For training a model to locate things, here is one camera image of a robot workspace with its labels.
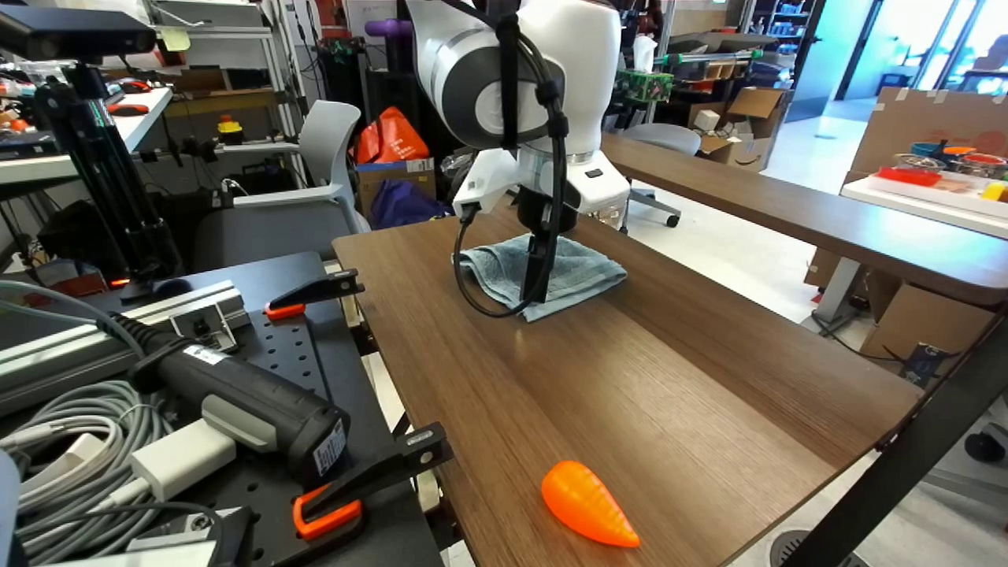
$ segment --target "wooden table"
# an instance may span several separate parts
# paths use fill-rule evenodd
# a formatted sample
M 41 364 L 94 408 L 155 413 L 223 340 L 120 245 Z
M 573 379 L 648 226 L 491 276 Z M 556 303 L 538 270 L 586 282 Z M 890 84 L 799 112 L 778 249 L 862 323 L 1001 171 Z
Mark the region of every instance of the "wooden table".
M 481 567 L 724 564 L 869 451 L 919 390 L 596 222 L 572 237 L 627 280 L 534 324 L 459 294 L 458 221 L 349 236 L 358 297 L 412 423 L 439 421 L 445 490 Z M 481 215 L 466 247 L 523 232 Z M 591 467 L 643 541 L 562 527 L 539 483 Z
M 1008 240 L 606 134 L 625 176 L 976 305 L 1008 298 Z

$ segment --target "white plug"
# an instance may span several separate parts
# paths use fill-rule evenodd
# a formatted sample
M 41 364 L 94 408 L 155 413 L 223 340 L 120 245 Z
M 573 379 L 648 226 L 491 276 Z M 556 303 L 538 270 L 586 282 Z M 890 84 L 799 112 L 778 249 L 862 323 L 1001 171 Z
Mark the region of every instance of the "white plug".
M 133 451 L 129 463 L 163 502 L 235 460 L 235 454 L 234 439 L 200 420 Z

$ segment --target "blue container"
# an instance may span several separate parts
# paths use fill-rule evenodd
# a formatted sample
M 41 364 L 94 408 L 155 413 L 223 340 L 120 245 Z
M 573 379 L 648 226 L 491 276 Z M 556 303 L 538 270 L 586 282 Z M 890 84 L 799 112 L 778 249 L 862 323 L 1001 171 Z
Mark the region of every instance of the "blue container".
M 910 153 L 920 155 L 921 157 L 930 157 L 934 153 L 934 150 L 938 148 L 938 145 L 936 143 L 915 143 L 910 146 Z

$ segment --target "orange bag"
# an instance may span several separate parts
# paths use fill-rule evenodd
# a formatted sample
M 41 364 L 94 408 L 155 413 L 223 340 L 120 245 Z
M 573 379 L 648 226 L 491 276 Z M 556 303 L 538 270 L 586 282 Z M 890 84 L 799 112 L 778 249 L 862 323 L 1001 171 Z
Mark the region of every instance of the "orange bag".
M 409 125 L 402 112 L 388 107 L 361 132 L 357 143 L 357 163 L 392 163 L 409 159 L 425 159 L 430 150 Z

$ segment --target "purple bag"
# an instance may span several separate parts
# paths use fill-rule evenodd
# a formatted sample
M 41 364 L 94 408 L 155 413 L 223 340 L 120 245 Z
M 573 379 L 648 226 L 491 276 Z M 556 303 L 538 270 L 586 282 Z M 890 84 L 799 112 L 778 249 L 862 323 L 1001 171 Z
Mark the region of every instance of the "purple bag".
M 403 180 L 385 180 L 371 203 L 371 228 L 379 230 L 439 219 L 450 209 L 423 195 L 418 187 Z

